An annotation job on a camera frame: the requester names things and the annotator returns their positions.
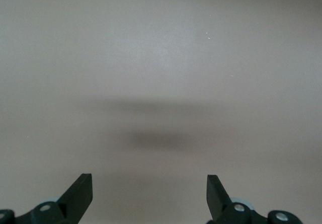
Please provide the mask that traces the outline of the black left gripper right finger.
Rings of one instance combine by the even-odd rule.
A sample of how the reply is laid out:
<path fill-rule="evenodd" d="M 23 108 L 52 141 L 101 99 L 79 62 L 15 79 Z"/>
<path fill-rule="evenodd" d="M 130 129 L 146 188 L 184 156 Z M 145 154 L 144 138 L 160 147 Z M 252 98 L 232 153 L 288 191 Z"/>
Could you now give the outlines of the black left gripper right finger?
<path fill-rule="evenodd" d="M 265 217 L 258 214 L 251 205 L 239 200 L 233 201 L 217 175 L 207 176 L 206 200 L 212 217 L 208 223 L 302 223 L 296 215 L 287 211 L 272 210 Z"/>

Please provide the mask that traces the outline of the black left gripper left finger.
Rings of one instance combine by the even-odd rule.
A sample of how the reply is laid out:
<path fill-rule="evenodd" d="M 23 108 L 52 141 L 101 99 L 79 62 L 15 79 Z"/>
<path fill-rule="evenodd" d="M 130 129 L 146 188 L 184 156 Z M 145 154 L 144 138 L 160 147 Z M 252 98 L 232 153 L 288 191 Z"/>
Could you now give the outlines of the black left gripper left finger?
<path fill-rule="evenodd" d="M 15 216 L 13 210 L 2 209 L 1 223 L 79 223 L 92 200 L 92 174 L 81 174 L 57 201 L 38 204 L 21 216 Z"/>

